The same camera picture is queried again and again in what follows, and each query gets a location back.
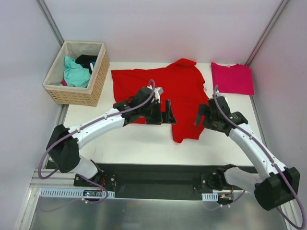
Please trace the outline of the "black printed t shirt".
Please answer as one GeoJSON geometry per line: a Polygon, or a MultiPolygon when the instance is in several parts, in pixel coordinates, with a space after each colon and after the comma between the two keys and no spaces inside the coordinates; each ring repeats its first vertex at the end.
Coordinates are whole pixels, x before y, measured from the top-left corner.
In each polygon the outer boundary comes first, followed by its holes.
{"type": "Polygon", "coordinates": [[[75,63],[81,65],[85,69],[89,69],[89,72],[92,73],[96,64],[97,57],[98,56],[95,55],[82,54],[78,58],[76,58],[75,63]]]}

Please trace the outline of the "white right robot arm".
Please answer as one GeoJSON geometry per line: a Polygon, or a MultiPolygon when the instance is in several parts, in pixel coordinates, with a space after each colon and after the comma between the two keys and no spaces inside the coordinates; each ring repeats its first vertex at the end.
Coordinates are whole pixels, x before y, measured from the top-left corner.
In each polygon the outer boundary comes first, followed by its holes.
{"type": "Polygon", "coordinates": [[[249,173],[228,164],[217,169],[206,180],[216,190],[234,185],[253,194],[259,205],[272,210],[287,203],[297,195],[300,173],[279,161],[254,135],[247,119],[240,112],[231,112],[225,97],[217,96],[200,104],[195,124],[206,129],[224,133],[245,153],[256,169],[249,173]]]}

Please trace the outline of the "left aluminium corner post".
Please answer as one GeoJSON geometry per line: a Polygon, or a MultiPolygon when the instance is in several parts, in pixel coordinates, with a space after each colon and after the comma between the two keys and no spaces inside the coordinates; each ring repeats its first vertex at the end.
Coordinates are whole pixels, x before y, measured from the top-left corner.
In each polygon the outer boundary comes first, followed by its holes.
{"type": "Polygon", "coordinates": [[[56,41],[58,42],[58,44],[60,46],[62,46],[64,44],[64,39],[63,39],[63,36],[46,4],[46,2],[44,0],[36,0],[45,20],[47,21],[56,41]]]}

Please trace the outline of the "wicker laundry basket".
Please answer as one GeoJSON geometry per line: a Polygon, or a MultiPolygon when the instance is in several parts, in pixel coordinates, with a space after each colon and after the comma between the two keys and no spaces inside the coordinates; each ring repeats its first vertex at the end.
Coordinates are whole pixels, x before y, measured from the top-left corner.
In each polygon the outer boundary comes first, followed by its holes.
{"type": "Polygon", "coordinates": [[[43,86],[58,104],[96,107],[108,69],[104,43],[65,41],[43,86]]]}

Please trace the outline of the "aluminium frame rail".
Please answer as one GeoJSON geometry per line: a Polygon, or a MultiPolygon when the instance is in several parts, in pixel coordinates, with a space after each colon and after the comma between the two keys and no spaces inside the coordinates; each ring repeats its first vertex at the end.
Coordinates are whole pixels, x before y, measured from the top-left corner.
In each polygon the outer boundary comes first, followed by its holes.
{"type": "Polygon", "coordinates": [[[54,174],[52,174],[50,177],[47,178],[47,176],[52,173],[52,169],[43,169],[41,170],[41,176],[44,177],[44,179],[41,179],[38,175],[38,169],[34,171],[32,180],[30,185],[31,186],[37,186],[37,187],[72,187],[75,173],[69,172],[69,173],[61,173],[60,171],[56,171],[54,174]]]}

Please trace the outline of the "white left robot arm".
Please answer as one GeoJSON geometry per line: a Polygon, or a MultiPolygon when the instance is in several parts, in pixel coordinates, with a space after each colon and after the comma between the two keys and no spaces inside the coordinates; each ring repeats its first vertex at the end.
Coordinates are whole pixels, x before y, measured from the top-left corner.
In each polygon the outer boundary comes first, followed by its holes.
{"type": "Polygon", "coordinates": [[[79,154],[89,142],[130,123],[145,118],[148,125],[175,124],[171,102],[166,100],[165,111],[161,110],[163,89],[151,86],[141,88],[135,96],[115,103],[104,114],[79,125],[54,128],[47,144],[47,153],[61,173],[74,172],[84,177],[90,186],[101,182],[101,174],[92,160],[79,154]]]}

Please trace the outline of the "magenta t shirt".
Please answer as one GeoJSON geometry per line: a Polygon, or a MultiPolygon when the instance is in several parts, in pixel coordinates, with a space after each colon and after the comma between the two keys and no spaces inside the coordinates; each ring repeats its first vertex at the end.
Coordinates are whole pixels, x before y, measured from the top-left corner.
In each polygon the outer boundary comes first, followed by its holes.
{"type": "Polygon", "coordinates": [[[248,66],[235,64],[222,66],[211,63],[213,87],[222,93],[254,95],[252,70],[248,66]]]}

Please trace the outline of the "aluminium corner post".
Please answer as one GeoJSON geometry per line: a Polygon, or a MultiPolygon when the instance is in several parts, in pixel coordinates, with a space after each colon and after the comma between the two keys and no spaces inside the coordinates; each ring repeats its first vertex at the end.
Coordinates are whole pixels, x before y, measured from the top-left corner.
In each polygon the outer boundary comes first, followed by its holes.
{"type": "Polygon", "coordinates": [[[281,0],[245,62],[250,66],[291,0],[281,0]]]}
{"type": "Polygon", "coordinates": [[[36,0],[45,20],[47,21],[56,41],[58,42],[58,44],[60,46],[62,46],[64,44],[64,39],[63,39],[63,36],[46,4],[46,2],[44,0],[36,0]]]}

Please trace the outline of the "right aluminium corner post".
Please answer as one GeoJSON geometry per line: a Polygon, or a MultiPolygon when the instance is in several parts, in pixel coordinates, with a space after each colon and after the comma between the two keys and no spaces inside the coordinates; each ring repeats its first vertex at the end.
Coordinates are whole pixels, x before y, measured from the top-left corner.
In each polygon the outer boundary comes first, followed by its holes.
{"type": "Polygon", "coordinates": [[[281,0],[245,62],[250,66],[291,0],[281,0]]]}

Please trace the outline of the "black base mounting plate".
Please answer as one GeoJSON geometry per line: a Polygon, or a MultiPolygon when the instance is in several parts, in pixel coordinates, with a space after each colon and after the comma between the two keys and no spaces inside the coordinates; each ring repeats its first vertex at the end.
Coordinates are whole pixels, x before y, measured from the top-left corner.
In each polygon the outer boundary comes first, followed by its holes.
{"type": "Polygon", "coordinates": [[[115,193],[116,198],[201,200],[211,192],[207,179],[220,165],[98,164],[94,182],[115,193]]]}

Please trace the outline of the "red t shirt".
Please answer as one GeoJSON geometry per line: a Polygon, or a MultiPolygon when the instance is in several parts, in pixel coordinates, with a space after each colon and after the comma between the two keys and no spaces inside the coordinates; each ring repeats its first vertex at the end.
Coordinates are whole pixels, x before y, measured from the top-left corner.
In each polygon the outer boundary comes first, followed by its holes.
{"type": "Polygon", "coordinates": [[[164,68],[112,70],[113,91],[116,102],[134,96],[149,80],[154,80],[164,92],[161,100],[170,100],[176,124],[172,137],[177,143],[185,139],[198,140],[204,128],[195,121],[200,104],[208,104],[204,91],[205,80],[196,62],[181,58],[164,68]]]}

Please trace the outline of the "teal t shirt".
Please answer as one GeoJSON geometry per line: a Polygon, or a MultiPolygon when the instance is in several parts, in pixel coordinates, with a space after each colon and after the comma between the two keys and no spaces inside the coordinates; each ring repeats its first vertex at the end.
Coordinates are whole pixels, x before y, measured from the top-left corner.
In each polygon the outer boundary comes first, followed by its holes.
{"type": "Polygon", "coordinates": [[[62,86],[86,88],[89,84],[91,73],[89,69],[83,68],[75,63],[75,59],[70,56],[64,58],[64,78],[62,86]]]}

